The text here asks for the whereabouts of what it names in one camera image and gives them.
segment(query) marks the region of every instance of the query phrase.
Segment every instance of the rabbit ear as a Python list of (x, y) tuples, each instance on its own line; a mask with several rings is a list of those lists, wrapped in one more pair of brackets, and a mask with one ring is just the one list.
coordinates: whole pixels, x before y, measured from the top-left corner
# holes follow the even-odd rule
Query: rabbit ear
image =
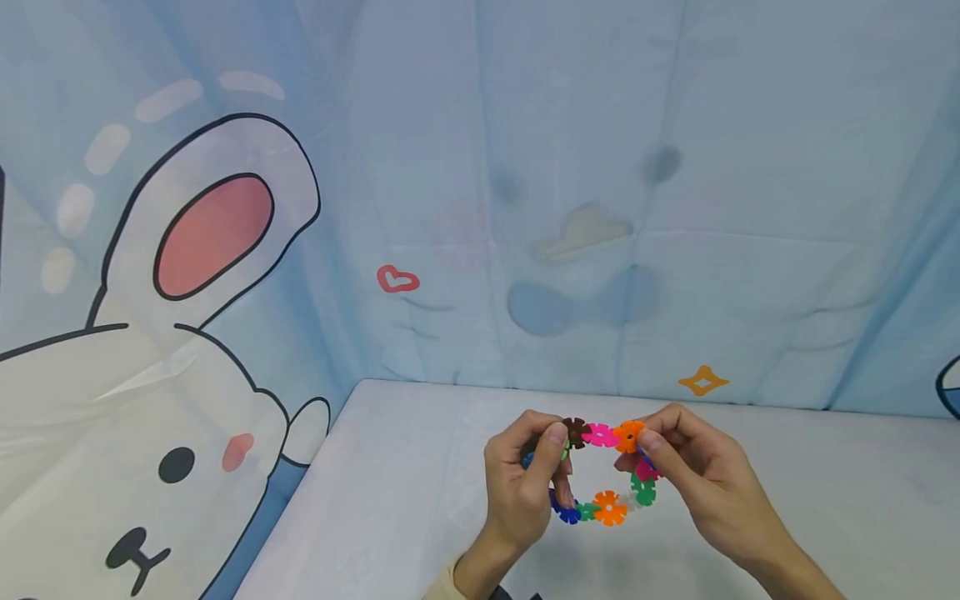
[(319, 214), (313, 169), (290, 130), (258, 114), (219, 119), (134, 189), (88, 325), (111, 321), (122, 306), (148, 331), (203, 327), (266, 276)]

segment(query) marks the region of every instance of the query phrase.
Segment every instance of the right hand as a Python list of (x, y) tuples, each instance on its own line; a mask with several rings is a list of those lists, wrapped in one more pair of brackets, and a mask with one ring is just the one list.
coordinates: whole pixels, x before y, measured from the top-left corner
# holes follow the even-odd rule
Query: right hand
[[(747, 571), (803, 553), (760, 486), (747, 455), (734, 439), (673, 403), (641, 419), (638, 442), (677, 488), (697, 531)], [(614, 464), (632, 472), (637, 453)]]

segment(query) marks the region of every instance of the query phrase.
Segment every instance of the wrist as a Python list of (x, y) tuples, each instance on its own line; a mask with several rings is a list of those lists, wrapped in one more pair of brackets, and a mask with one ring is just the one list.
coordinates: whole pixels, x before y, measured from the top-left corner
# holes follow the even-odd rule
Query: wrist
[(802, 548), (790, 547), (744, 567), (771, 598), (783, 600), (832, 600), (843, 596)]
[(485, 525), (453, 567), (454, 587), (468, 600), (489, 598), (525, 550)]

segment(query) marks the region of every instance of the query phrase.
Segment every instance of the colorful toy ring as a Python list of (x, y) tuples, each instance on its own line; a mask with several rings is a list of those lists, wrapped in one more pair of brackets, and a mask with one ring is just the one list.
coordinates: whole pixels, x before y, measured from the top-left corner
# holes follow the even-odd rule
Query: colorful toy ring
[[(615, 447), (624, 454), (639, 454), (635, 472), (630, 474), (630, 490), (623, 493), (605, 490), (593, 496), (593, 501), (581, 504), (574, 500), (574, 508), (564, 508), (557, 501), (556, 493), (550, 489), (550, 506), (564, 523), (576, 525), (580, 521), (599, 521), (607, 527), (622, 525), (627, 514), (645, 506), (651, 506), (657, 498), (657, 479), (660, 472), (643, 450), (636, 445), (636, 439), (646, 426), (641, 420), (625, 420), (617, 427), (604, 423), (587, 423), (583, 419), (564, 419), (567, 440), (563, 458), (575, 449), (589, 445), (605, 448)], [(536, 441), (533, 440), (520, 450), (523, 468), (528, 468), (534, 457)]]

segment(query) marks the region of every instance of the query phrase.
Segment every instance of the table surface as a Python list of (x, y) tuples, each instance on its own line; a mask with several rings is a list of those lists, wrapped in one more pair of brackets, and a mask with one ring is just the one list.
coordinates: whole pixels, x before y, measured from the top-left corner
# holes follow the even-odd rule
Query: table surface
[[(483, 446), (523, 409), (619, 423), (663, 404), (361, 382), (236, 598), (420, 598), (482, 524)], [(848, 597), (960, 596), (960, 423), (692, 408), (743, 444), (794, 537)], [(574, 454), (578, 498), (629, 489), (614, 457)], [(554, 518), (504, 588), (524, 600), (766, 598), (700, 538), (666, 481), (620, 527)]]

